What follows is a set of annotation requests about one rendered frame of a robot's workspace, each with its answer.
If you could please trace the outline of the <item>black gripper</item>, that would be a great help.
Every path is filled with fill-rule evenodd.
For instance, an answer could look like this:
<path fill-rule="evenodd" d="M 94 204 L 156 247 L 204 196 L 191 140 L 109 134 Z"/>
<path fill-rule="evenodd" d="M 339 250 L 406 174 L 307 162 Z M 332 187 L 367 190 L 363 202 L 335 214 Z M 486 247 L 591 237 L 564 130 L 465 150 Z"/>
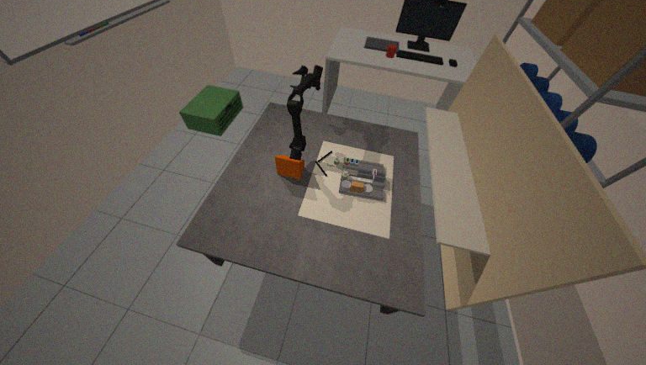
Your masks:
<path fill-rule="evenodd" d="M 308 69 L 307 69 L 305 66 L 302 66 L 298 71 L 295 71 L 295 72 L 292 72 L 292 73 L 293 73 L 293 74 L 300 74 L 300 75 L 302 75 L 302 77 L 301 77 L 301 81 L 300 81 L 300 82 L 302 82 L 302 81 L 304 80 L 304 76 L 305 76 L 305 74 L 307 74 L 307 73 L 308 73 Z M 297 86 L 293 86 L 293 85 L 289 85 L 289 86 L 290 86 L 290 87 L 297 87 Z"/>

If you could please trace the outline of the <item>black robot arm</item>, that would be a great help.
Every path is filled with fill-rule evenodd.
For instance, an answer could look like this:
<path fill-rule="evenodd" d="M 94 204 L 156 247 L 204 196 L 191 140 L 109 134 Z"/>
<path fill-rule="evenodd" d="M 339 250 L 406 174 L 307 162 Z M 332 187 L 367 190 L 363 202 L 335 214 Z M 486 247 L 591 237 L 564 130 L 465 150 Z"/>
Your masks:
<path fill-rule="evenodd" d="M 293 127 L 294 127 L 294 138 L 289 148 L 291 150 L 290 159 L 300 160 L 301 151 L 304 151 L 306 146 L 305 136 L 302 135 L 301 122 L 300 122 L 300 113 L 303 107 L 303 92 L 310 87 L 315 87 L 318 91 L 320 89 L 320 78 L 322 74 L 323 67 L 315 66 L 313 73 L 307 73 L 304 77 L 304 80 L 297 86 L 294 87 L 292 93 L 289 95 L 287 108 L 289 113 L 292 116 Z M 295 94 L 300 96 L 300 101 L 292 100 Z M 294 148 L 295 147 L 295 148 Z M 299 149 L 297 149 L 299 148 Z"/>

